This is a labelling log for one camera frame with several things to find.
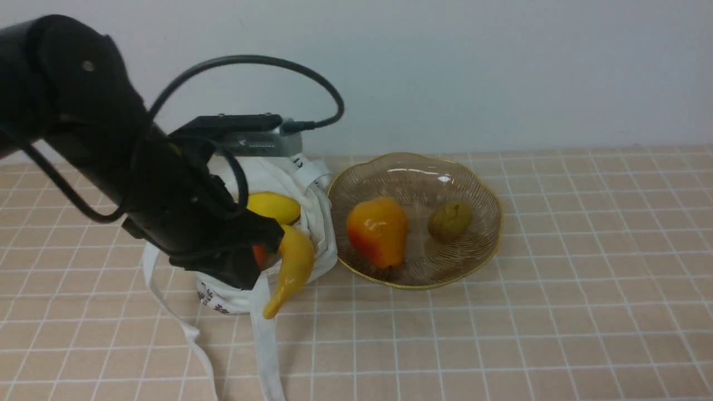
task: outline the gold bowl rim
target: gold bowl rim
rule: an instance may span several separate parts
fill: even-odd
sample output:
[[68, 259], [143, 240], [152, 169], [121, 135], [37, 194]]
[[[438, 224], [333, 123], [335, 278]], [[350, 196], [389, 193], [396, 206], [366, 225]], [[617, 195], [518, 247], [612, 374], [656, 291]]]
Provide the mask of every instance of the gold bowl rim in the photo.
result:
[[360, 166], [365, 166], [365, 165], [367, 165], [367, 164], [371, 164], [371, 163], [373, 163], [373, 162], [375, 162], [375, 161], [377, 161], [377, 160], [379, 160], [379, 159], [388, 158], [388, 157], [397, 156], [397, 155], [416, 156], [416, 157], [418, 157], [418, 158], [423, 158], [423, 159], [429, 159], [429, 160], [435, 160], [435, 161], [444, 161], [444, 162], [447, 162], [447, 163], [456, 164], [457, 166], [460, 166], [460, 167], [464, 168], [466, 171], [468, 171], [468, 172], [476, 179], [476, 182], [478, 183], [478, 185], [480, 185], [480, 186], [482, 186], [483, 188], [485, 188], [485, 190], [488, 191], [488, 192], [495, 198], [495, 200], [496, 200], [496, 202], [497, 202], [497, 204], [498, 204], [498, 209], [499, 209], [499, 211], [500, 211], [500, 228], [498, 229], [498, 239], [497, 239], [497, 241], [496, 241], [495, 248], [493, 249], [493, 251], [491, 252], [491, 254], [490, 254], [485, 260], [483, 260], [482, 263], [478, 264], [477, 266], [475, 266], [474, 268], [472, 268], [472, 269], [470, 269], [469, 271], [465, 272], [464, 274], [462, 274], [462, 275], [460, 275], [460, 276], [458, 276], [458, 277], [452, 278], [452, 279], [450, 279], [450, 280], [444, 281], [444, 282], [442, 282], [442, 283], [429, 284], [429, 285], [402, 285], [402, 284], [390, 283], [390, 282], [384, 281], [384, 280], [378, 280], [378, 279], [376, 279], [376, 278], [373, 278], [373, 277], [371, 277], [371, 276], [369, 276], [369, 275], [366, 275], [366, 274], [364, 274], [364, 273], [358, 271], [357, 269], [353, 268], [353, 267], [352, 267], [350, 264], [348, 264], [344, 259], [342, 259], [342, 257], [339, 256], [339, 252], [337, 252], [337, 259], [339, 259], [339, 262], [340, 262], [342, 265], [346, 266], [348, 269], [350, 269], [350, 270], [351, 270], [353, 273], [355, 273], [356, 275], [361, 276], [361, 277], [363, 277], [363, 278], [366, 278], [367, 280], [369, 280], [369, 281], [371, 281], [371, 282], [378, 283], [378, 284], [383, 284], [383, 285], [388, 285], [389, 287], [398, 288], [398, 289], [400, 289], [400, 290], [433, 290], [433, 289], [435, 289], [435, 288], [440, 288], [440, 287], [443, 287], [443, 286], [445, 286], [445, 285], [452, 284], [452, 283], [454, 283], [454, 282], [456, 282], [456, 281], [458, 281], [458, 280], [461, 280], [461, 279], [463, 279], [463, 278], [465, 278], [465, 277], [467, 277], [467, 276], [469, 276], [469, 275], [475, 273], [476, 271], [480, 270], [483, 266], [485, 266], [485, 265], [487, 265], [488, 263], [490, 263], [490, 261], [495, 257], [495, 255], [496, 255], [496, 254], [498, 253], [498, 251], [500, 250], [500, 245], [501, 245], [501, 242], [502, 242], [502, 239], [503, 239], [503, 228], [505, 227], [505, 213], [503, 212], [503, 204], [502, 204], [501, 201], [500, 201], [500, 197], [498, 197], [498, 195], [497, 195], [495, 192], [493, 192], [493, 190], [491, 190], [486, 184], [484, 184], [483, 181], [481, 181], [481, 179], [478, 177], [478, 175], [473, 172], [473, 170], [471, 170], [468, 166], [463, 165], [462, 163], [459, 163], [459, 162], [457, 162], [457, 161], [448, 160], [448, 159], [445, 159], [445, 158], [433, 158], [433, 157], [428, 157], [428, 156], [424, 156], [424, 155], [420, 155], [420, 154], [418, 154], [418, 153], [412, 153], [412, 152], [391, 152], [391, 153], [386, 153], [386, 154], [384, 154], [384, 155], [377, 156], [377, 157], [371, 159], [370, 161], [366, 161], [366, 162], [363, 162], [363, 163], [358, 163], [358, 164], [355, 164], [355, 165], [353, 165], [353, 166], [350, 166], [349, 168], [344, 169], [344, 171], [342, 171], [342, 172], [339, 173], [336, 177], [334, 177], [334, 179], [332, 180], [332, 183], [329, 184], [329, 188], [327, 189], [327, 197], [329, 197], [329, 195], [332, 193], [332, 188], [334, 187], [334, 183], [336, 183], [347, 171], [350, 171], [350, 170], [353, 169], [353, 168], [357, 168], [357, 167], [360, 167]]

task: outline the white wall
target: white wall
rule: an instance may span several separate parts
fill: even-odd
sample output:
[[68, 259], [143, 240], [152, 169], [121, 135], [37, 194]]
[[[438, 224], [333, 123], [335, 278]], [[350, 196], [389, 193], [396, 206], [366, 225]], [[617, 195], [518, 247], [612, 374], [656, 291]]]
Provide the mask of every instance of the white wall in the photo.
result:
[[[3, 0], [0, 25], [73, 16], [110, 34], [147, 102], [225, 54], [298, 61], [347, 102], [310, 153], [493, 151], [713, 141], [712, 0]], [[305, 78], [226, 67], [159, 122], [333, 111]]]

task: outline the tiled countertop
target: tiled countertop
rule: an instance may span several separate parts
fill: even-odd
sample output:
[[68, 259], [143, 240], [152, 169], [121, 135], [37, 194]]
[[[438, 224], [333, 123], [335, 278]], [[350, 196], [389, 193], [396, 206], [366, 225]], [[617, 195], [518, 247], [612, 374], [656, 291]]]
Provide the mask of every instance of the tiled countertop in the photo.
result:
[[[308, 286], [277, 318], [289, 401], [713, 399], [713, 147], [451, 158], [501, 197], [500, 253], [438, 290], [340, 265]], [[1, 168], [0, 205], [0, 400], [210, 399], [145, 289], [140, 242], [88, 223], [33, 166]], [[250, 319], [199, 308], [191, 274], [159, 264], [223, 399], [261, 400]]]

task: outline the black cable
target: black cable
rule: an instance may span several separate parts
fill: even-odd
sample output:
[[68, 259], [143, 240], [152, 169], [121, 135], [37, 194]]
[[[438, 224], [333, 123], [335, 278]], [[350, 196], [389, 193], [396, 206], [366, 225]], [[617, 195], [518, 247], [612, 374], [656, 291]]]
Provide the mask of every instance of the black cable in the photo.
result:
[[[128, 209], [128, 203], [131, 197], [136, 191], [136, 183], [140, 180], [140, 171], [138, 170], [138, 161], [140, 159], [141, 151], [143, 149], [143, 144], [148, 137], [148, 133], [153, 128], [154, 120], [158, 115], [166, 101], [173, 95], [173, 93], [180, 88], [186, 81], [192, 77], [202, 73], [204, 71], [210, 70], [212, 68], [217, 68], [221, 66], [228, 66], [231, 64], [261, 64], [265, 66], [275, 66], [279, 68], [284, 68], [296, 73], [299, 73], [311, 80], [317, 82], [320, 86], [329, 92], [334, 101], [337, 103], [337, 112], [329, 118], [321, 121], [293, 121], [285, 123], [282, 129], [288, 133], [296, 133], [300, 131], [310, 131], [316, 128], [323, 128], [336, 123], [344, 115], [344, 100], [342, 96], [339, 95], [338, 90], [323, 76], [319, 75], [316, 71], [311, 70], [305, 66], [293, 63], [284, 59], [277, 59], [275, 57], [268, 56], [254, 56], [254, 55], [244, 55], [244, 56], [224, 56], [218, 57], [216, 59], [211, 59], [204, 61], [200, 64], [189, 68], [188, 70], [181, 73], [173, 81], [171, 81], [166, 88], [161, 91], [156, 101], [153, 103], [148, 111], [147, 127], [138, 133], [136, 140], [134, 141], [133, 148], [131, 151], [131, 156], [129, 159], [129, 176], [130, 179], [127, 184], [126, 191], [124, 191], [124, 196], [119, 202], [119, 206], [115, 211], [108, 215], [103, 215], [96, 210], [92, 209], [87, 202], [82, 199], [81, 196], [72, 188], [72, 186], [64, 179], [64, 177], [52, 166], [47, 158], [42, 155], [37, 149], [32, 146], [24, 137], [17, 136], [15, 133], [0, 125], [0, 131], [2, 131], [8, 138], [12, 139], [17, 143], [18, 147], [52, 180], [52, 182], [59, 188], [60, 191], [67, 197], [67, 199], [72, 202], [72, 204], [79, 209], [82, 214], [90, 218], [97, 223], [113, 223], [121, 218]], [[230, 153], [222, 146], [214, 143], [216, 149], [221, 153], [223, 157], [228, 160], [228, 164], [235, 175], [235, 180], [239, 188], [238, 191], [238, 202], [235, 204], [234, 210], [231, 210], [228, 215], [237, 215], [241, 213], [247, 207], [247, 179], [245, 177], [245, 172], [240, 167], [240, 164], [232, 157]]]

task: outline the white strap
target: white strap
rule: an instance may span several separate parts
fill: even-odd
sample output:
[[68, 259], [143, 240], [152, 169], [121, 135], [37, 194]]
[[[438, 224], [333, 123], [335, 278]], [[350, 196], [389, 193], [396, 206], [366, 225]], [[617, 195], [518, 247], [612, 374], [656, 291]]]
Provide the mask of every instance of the white strap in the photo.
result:
[[[143, 249], [143, 277], [146, 287], [151, 291], [153, 297], [163, 306], [163, 308], [178, 321], [183, 334], [188, 342], [188, 346], [195, 353], [200, 361], [200, 364], [205, 370], [205, 374], [210, 379], [212, 389], [212, 400], [218, 401], [217, 392], [215, 390], [215, 376], [213, 374], [213, 366], [210, 364], [210, 359], [205, 354], [205, 351], [195, 343], [200, 331], [184, 322], [176, 315], [171, 308], [168, 307], [163, 294], [153, 281], [153, 271], [156, 267], [156, 260], [159, 254], [158, 248], [150, 243], [146, 243]], [[250, 291], [250, 319], [252, 320], [252, 330], [255, 334], [255, 347], [257, 353], [257, 366], [260, 374], [260, 384], [262, 385], [262, 393], [267, 401], [285, 401], [282, 383], [279, 379], [279, 363], [277, 360], [277, 337], [275, 330], [275, 321], [267, 320], [262, 316], [262, 309], [270, 301], [270, 286], [267, 283], [267, 274], [263, 273], [257, 279], [255, 287]]]
[[332, 172], [323, 160], [315, 160], [303, 163], [292, 177], [302, 191], [306, 191], [313, 182], [324, 189], [332, 181]]

